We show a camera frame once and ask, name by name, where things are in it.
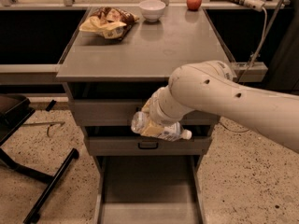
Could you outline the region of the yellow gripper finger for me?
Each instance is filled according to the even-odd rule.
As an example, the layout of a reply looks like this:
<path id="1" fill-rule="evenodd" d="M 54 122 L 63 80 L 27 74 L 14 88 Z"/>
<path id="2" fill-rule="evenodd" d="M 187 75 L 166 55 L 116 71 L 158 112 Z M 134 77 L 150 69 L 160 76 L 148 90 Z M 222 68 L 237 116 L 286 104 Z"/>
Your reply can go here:
<path id="1" fill-rule="evenodd" d="M 158 137 L 163 132 L 163 130 L 163 126 L 150 120 L 146 123 L 145 128 L 141 132 L 141 135 L 147 137 Z"/>
<path id="2" fill-rule="evenodd" d="M 149 114 L 150 108 L 151 108 L 151 99 L 148 99 L 148 101 L 142 106 L 141 111 Z"/>

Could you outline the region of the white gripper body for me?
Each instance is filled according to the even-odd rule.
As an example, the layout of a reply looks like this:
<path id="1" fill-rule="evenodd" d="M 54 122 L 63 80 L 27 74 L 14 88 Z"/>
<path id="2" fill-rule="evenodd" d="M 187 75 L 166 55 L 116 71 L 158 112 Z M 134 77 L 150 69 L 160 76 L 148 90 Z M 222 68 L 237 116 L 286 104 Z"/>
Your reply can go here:
<path id="1" fill-rule="evenodd" d="M 161 87 L 149 99 L 149 116 L 157 124 L 170 126 L 181 121 L 192 109 L 175 100 L 168 87 Z"/>

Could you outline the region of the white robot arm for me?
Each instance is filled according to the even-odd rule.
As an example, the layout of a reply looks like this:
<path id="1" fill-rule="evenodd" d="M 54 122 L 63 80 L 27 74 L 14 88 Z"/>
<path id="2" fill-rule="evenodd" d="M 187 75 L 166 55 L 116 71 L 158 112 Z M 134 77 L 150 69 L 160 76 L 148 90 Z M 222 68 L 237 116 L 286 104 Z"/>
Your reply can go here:
<path id="1" fill-rule="evenodd" d="M 177 68 L 168 85 L 153 93 L 142 110 L 162 126 L 194 110 L 218 115 L 299 151 L 299 97 L 237 84 L 232 69 L 220 61 Z"/>

